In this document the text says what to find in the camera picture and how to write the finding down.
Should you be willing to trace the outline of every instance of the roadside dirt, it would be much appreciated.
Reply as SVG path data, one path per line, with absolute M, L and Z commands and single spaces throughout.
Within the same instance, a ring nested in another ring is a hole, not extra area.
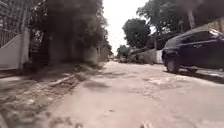
M 46 68 L 29 77 L 2 79 L 0 114 L 9 128 L 32 128 L 38 121 L 36 115 L 71 93 L 96 71 L 87 65 L 64 64 Z

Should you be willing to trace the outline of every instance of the concrete road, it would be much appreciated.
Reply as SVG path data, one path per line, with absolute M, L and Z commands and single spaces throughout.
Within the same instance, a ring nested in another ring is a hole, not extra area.
M 214 74 L 110 62 L 47 115 L 55 128 L 224 128 L 223 83 Z

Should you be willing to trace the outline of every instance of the tree trunk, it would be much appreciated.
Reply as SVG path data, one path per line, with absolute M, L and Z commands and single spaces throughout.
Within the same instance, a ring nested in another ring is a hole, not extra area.
M 193 10 L 188 10 L 188 18 L 189 18 L 191 29 L 195 28 L 195 18 L 194 18 Z

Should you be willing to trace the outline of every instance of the car door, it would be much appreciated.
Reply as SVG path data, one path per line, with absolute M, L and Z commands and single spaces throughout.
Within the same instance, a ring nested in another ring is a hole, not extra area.
M 224 68 L 224 36 L 218 32 L 210 33 L 210 43 L 208 45 L 207 68 L 223 69 Z
M 183 66 L 205 67 L 206 52 L 208 50 L 208 33 L 207 31 L 194 32 L 182 39 L 181 58 Z
M 209 31 L 200 31 L 193 34 L 192 52 L 194 53 L 194 65 L 200 68 L 208 68 L 211 63 L 211 54 L 214 49 L 214 39 Z
M 195 60 L 198 57 L 195 51 L 193 34 L 181 37 L 178 53 L 182 66 L 195 66 Z

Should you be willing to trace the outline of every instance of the concrete wall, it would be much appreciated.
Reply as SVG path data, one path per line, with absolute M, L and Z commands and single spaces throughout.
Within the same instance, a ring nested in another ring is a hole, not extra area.
M 154 49 L 138 53 L 139 55 L 139 60 L 144 60 L 145 63 L 147 64 L 162 64 L 162 50 L 156 51 Z M 128 57 L 129 62 L 135 62 L 134 60 L 136 59 L 136 54 L 131 55 Z
M 192 29 L 190 31 L 195 31 L 195 30 L 204 30 L 204 29 L 215 29 L 220 32 L 224 32 L 224 18 L 218 19 L 214 22 L 208 23 L 206 25 L 197 27 L 195 29 Z
M 24 37 L 24 43 L 21 45 L 21 38 Z M 0 48 L 0 70 L 18 69 L 20 59 L 22 64 L 29 61 L 29 31 L 26 30 L 24 36 L 17 35 L 9 43 Z
M 157 51 L 156 63 L 157 64 L 162 64 L 163 63 L 163 60 L 162 60 L 162 50 Z

